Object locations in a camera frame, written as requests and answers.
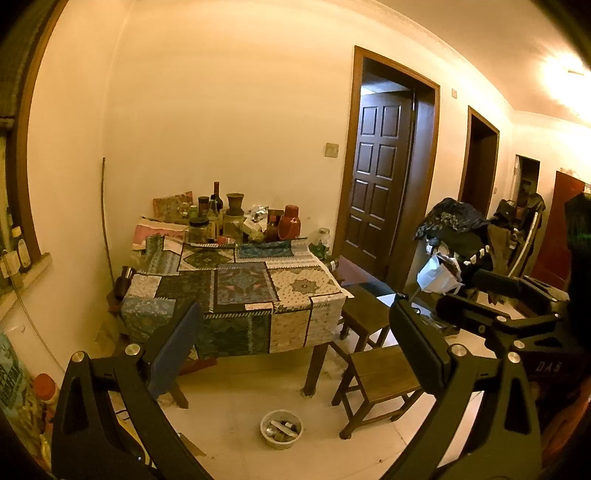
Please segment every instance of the door frame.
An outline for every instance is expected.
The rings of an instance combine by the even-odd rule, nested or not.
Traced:
[[[397,267],[389,268],[385,277],[385,282],[391,288],[402,291],[416,250],[417,241],[414,239],[414,233],[427,213],[427,202],[431,191],[437,138],[439,136],[440,86],[394,60],[355,45],[349,132],[333,244],[335,257],[339,257],[342,253],[349,218],[349,197],[355,166],[363,61],[365,59],[377,61],[390,69],[397,70],[404,77],[409,77],[407,83],[411,83],[411,85],[405,86],[415,90],[414,111],[416,116],[415,128],[411,135],[411,148],[409,149],[410,161],[408,162],[400,214],[398,215],[388,262],[389,265],[396,265]]]
[[[485,124],[488,128],[493,130],[496,134],[496,153],[495,153],[495,168],[492,173],[492,183],[491,183],[491,190],[488,194],[488,201],[486,211],[491,208],[491,200],[492,200],[492,191],[495,189],[495,180],[496,180],[496,165],[499,161],[499,140],[501,139],[501,135],[499,129],[495,127],[492,123],[490,123],[486,118],[484,118],[481,114],[479,114],[476,110],[474,110],[470,105],[468,105],[468,128],[467,128],[467,136],[466,136],[466,150],[464,152],[464,166],[462,167],[462,181],[460,182],[460,189],[457,193],[457,201],[460,201],[462,198],[462,194],[464,193],[464,182],[466,181],[466,170],[468,167],[468,154],[470,152],[470,140],[472,139],[472,117],[475,116],[478,120],[480,120],[483,124]]]

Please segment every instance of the ceiling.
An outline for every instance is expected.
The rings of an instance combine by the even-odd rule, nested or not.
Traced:
[[[530,0],[379,0],[472,63],[515,110],[588,125],[553,98],[543,67],[574,48]]]
[[[383,79],[373,73],[367,72],[365,69],[363,70],[363,76],[361,78],[361,86],[373,93],[402,92],[404,90],[410,90],[399,83]]]

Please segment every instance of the metal screw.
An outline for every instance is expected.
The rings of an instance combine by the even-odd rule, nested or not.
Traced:
[[[513,362],[514,364],[518,364],[519,362],[521,362],[521,358],[515,352],[509,352],[507,354],[507,358],[509,359],[509,362]]]
[[[139,353],[141,347],[137,343],[132,343],[125,347],[125,353],[129,356],[134,356]]]
[[[452,353],[455,356],[464,356],[468,353],[468,350],[466,350],[466,347],[456,343],[455,345],[452,345]]]
[[[83,351],[76,352],[74,355],[72,355],[72,361],[79,364],[82,362],[82,360],[84,360],[84,356],[85,353]]]

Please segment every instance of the plastic bowl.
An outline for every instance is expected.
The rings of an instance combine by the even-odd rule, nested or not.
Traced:
[[[282,421],[292,422],[297,427],[297,431],[299,432],[298,436],[295,437],[293,440],[290,440],[289,442],[278,442],[275,439],[270,438],[269,436],[267,436],[265,431],[266,431],[268,425],[270,424],[271,420],[275,420],[278,422],[282,422]],[[276,450],[285,450],[287,448],[292,447],[293,444],[300,439],[301,434],[304,433],[304,426],[303,426],[300,418],[288,410],[270,411],[268,414],[266,414],[262,418],[261,424],[259,425],[259,427],[261,429],[262,437],[267,441],[267,443],[269,445],[271,445],[271,447],[273,447]]]

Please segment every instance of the ceiling light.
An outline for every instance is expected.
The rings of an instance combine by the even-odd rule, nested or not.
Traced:
[[[573,54],[549,57],[543,75],[552,98],[591,122],[591,72]]]

